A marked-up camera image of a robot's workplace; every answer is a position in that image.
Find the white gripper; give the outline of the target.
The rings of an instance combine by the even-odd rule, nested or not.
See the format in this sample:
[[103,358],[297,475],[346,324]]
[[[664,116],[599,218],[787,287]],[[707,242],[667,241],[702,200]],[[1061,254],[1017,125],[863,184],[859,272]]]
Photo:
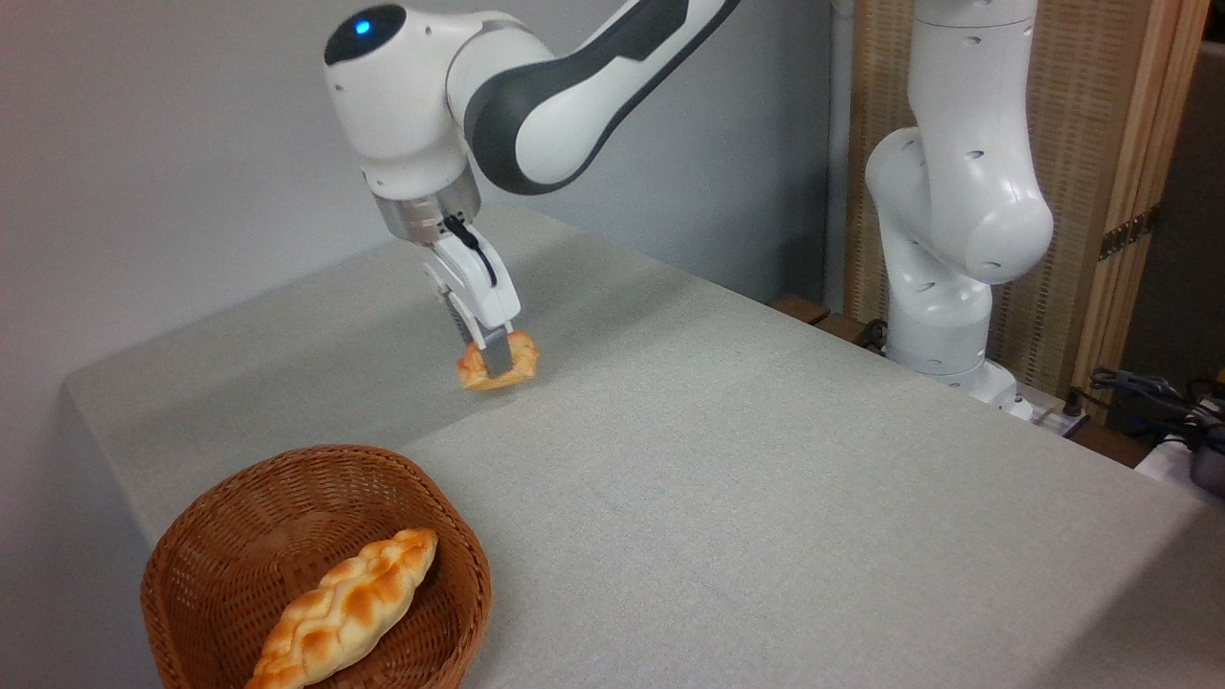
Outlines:
[[488,378],[511,371],[510,335],[522,306],[492,244],[477,238],[477,249],[472,249],[461,238],[441,238],[426,250],[425,266],[461,340],[479,345]]

